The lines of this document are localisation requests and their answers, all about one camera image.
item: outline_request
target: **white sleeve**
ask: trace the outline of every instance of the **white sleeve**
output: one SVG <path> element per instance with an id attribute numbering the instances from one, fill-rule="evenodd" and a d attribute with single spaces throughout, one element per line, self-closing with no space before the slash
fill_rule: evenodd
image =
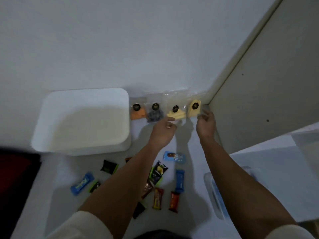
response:
<path id="1" fill-rule="evenodd" d="M 315 239 L 306 229 L 296 225 L 285 225 L 274 229 L 265 239 Z"/>
<path id="2" fill-rule="evenodd" d="M 74 213 L 46 239 L 113 239 L 99 218 L 86 211 Z"/>

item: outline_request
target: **white door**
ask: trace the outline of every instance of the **white door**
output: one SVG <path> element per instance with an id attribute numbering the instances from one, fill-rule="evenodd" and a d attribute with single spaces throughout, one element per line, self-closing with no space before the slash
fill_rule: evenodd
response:
<path id="1" fill-rule="evenodd" d="M 283 0 L 210 103 L 230 154 L 319 121 L 319 0 Z"/>

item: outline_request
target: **blue snack package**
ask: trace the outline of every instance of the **blue snack package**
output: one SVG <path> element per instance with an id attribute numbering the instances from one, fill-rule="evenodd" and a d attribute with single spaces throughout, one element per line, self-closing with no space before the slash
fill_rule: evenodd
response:
<path id="1" fill-rule="evenodd" d="M 176 188 L 175 192 L 182 193 L 184 192 L 184 174 L 185 171 L 181 169 L 176 170 Z"/>
<path id="2" fill-rule="evenodd" d="M 78 195 L 80 191 L 90 182 L 94 180 L 93 175 L 90 172 L 87 172 L 80 183 L 77 185 L 71 186 L 71 192 L 74 195 Z"/>
<path id="3" fill-rule="evenodd" d="M 163 159 L 165 161 L 174 161 L 178 163 L 185 163 L 186 161 L 185 154 L 176 154 L 169 151 L 164 152 Z"/>

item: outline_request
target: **black round label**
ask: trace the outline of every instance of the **black round label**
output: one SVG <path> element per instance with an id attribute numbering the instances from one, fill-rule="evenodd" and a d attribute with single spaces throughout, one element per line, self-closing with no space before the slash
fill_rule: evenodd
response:
<path id="1" fill-rule="evenodd" d="M 178 111 L 178 106 L 174 106 L 172 111 L 173 111 L 174 113 L 177 112 L 177 111 Z"/>
<path id="2" fill-rule="evenodd" d="M 153 109 L 154 111 L 157 111 L 159 108 L 160 108 L 160 106 L 159 106 L 158 103 L 154 103 L 154 104 L 152 105 L 152 109 Z"/>
<path id="3" fill-rule="evenodd" d="M 134 104 L 133 105 L 133 110 L 135 110 L 135 111 L 139 111 L 141 109 L 141 106 L 140 106 L 140 104 Z"/>
<path id="4" fill-rule="evenodd" d="M 195 102 L 193 105 L 192 105 L 192 108 L 194 110 L 196 110 L 197 108 L 199 107 L 199 104 L 197 102 Z"/>

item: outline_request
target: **white floor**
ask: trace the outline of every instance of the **white floor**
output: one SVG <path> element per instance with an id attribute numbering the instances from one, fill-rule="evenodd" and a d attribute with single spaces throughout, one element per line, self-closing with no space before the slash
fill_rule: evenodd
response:
<path id="1" fill-rule="evenodd" d="M 209 168 L 196 134 L 196 118 L 184 120 L 183 124 L 178 125 L 172 142 L 158 154 L 154 162 L 161 160 L 169 167 L 160 186 L 165 190 L 162 210 L 151 208 L 154 193 L 149 194 L 145 199 L 148 209 L 131 221 L 125 238 L 133 238 L 154 229 L 168 229 L 192 238 L 240 238 L 231 223 L 215 216 L 209 200 L 203 179 Z M 11 238 L 43 238 L 58 227 L 89 196 L 84 190 L 74 197 L 70 186 L 87 171 L 92 171 L 101 181 L 106 180 L 110 175 L 100 171 L 103 160 L 124 166 L 124 159 L 137 153 L 146 144 L 152 127 L 145 120 L 133 121 L 133 143 L 125 152 L 82 157 L 44 155 L 42 167 Z M 273 149 L 279 146 L 286 148 Z M 186 164 L 163 161 L 165 150 L 186 154 Z M 319 217 L 319 182 L 289 135 L 241 151 L 232 157 L 240 165 L 260 169 L 268 189 L 297 221 Z M 180 196 L 178 214 L 168 211 L 170 191 L 175 187 L 176 168 L 185 170 L 185 192 Z"/>

